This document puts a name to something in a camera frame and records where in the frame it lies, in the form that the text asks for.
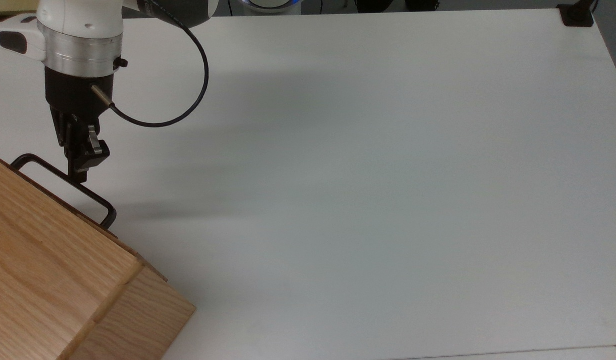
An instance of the wood grain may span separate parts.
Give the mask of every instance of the wood grain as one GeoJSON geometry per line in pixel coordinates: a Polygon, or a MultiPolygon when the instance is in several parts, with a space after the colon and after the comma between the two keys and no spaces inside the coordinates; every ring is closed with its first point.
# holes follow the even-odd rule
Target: wood grain
{"type": "Polygon", "coordinates": [[[0,164],[0,360],[55,360],[141,269],[0,164]]]}
{"type": "Polygon", "coordinates": [[[170,285],[143,268],[70,360],[158,360],[194,311],[170,285]]]}
{"type": "Polygon", "coordinates": [[[94,230],[97,230],[98,232],[100,232],[103,236],[107,237],[110,241],[112,241],[113,243],[117,244],[119,246],[119,248],[122,248],[123,250],[127,251],[128,253],[130,253],[130,255],[134,256],[137,260],[139,260],[139,262],[141,262],[142,264],[144,264],[147,268],[151,269],[151,271],[153,271],[155,274],[157,274],[158,276],[160,276],[160,278],[162,278],[166,283],[168,282],[168,279],[166,278],[166,276],[162,275],[161,272],[159,272],[156,268],[154,268],[154,266],[152,266],[152,264],[150,264],[148,262],[148,260],[144,259],[143,256],[141,256],[140,253],[138,253],[137,251],[135,251],[133,248],[131,248],[130,246],[128,246],[127,244],[122,243],[118,237],[116,237],[113,233],[111,233],[109,230],[107,230],[106,228],[102,228],[98,223],[95,223],[93,221],[93,219],[87,217],[85,214],[83,214],[82,212],[80,212],[79,210],[75,209],[74,207],[72,207],[69,203],[66,203],[65,201],[63,201],[60,197],[56,196],[55,194],[49,192],[47,189],[45,189],[44,187],[42,187],[41,185],[39,185],[37,182],[35,182],[34,180],[32,180],[31,178],[27,177],[26,174],[24,173],[20,173],[19,171],[16,171],[15,169],[13,169],[9,164],[7,164],[6,162],[4,162],[3,160],[0,159],[0,164],[2,164],[2,166],[6,167],[7,169],[10,169],[11,171],[16,172],[17,175],[19,175],[19,177],[21,177],[23,180],[25,180],[26,182],[28,182],[30,185],[32,185],[33,187],[35,187],[36,189],[38,189],[38,191],[44,193],[46,196],[48,196],[48,198],[54,200],[55,202],[57,202],[59,205],[61,205],[62,207],[64,207],[65,209],[67,209],[69,212],[72,212],[75,216],[77,216],[77,218],[82,219],[82,221],[84,221],[86,224],[88,224],[89,226],[91,226],[94,230]]]}

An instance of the wooden panel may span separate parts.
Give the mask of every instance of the wooden panel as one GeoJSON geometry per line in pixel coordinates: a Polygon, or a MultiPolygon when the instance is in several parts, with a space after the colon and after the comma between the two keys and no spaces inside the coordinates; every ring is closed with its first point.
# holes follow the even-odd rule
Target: wooden panel
{"type": "Polygon", "coordinates": [[[194,311],[170,285],[144,268],[70,360],[158,360],[194,311]]]}
{"type": "Polygon", "coordinates": [[[140,268],[0,164],[0,360],[55,360],[140,268]]]}
{"type": "Polygon", "coordinates": [[[39,0],[0,0],[0,14],[13,12],[34,12],[39,0]]]}

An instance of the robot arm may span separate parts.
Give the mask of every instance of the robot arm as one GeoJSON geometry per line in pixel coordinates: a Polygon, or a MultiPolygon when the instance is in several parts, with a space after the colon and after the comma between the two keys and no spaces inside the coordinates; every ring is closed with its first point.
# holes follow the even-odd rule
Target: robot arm
{"type": "MultiPolygon", "coordinates": [[[[218,4],[159,1],[186,27],[210,19],[218,4]]],[[[0,26],[0,48],[45,65],[45,98],[75,182],[86,182],[87,171],[109,156],[98,139],[98,117],[108,109],[100,97],[112,98],[114,73],[127,66],[121,59],[123,6],[174,23],[152,0],[40,0],[36,16],[19,15],[0,26]]]]}

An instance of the white table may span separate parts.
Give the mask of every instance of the white table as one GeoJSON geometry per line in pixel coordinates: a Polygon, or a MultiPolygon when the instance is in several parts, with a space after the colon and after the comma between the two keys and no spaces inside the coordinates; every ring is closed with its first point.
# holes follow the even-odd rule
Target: white table
{"type": "MultiPolygon", "coordinates": [[[[108,112],[88,186],[198,312],[167,360],[616,345],[616,71],[555,9],[215,18],[201,107],[108,112]]],[[[126,22],[118,106],[191,103],[178,30],[126,22]]],[[[0,157],[65,168],[41,64],[0,50],[0,157]]],[[[26,173],[100,219],[33,166],[26,173]]]]}

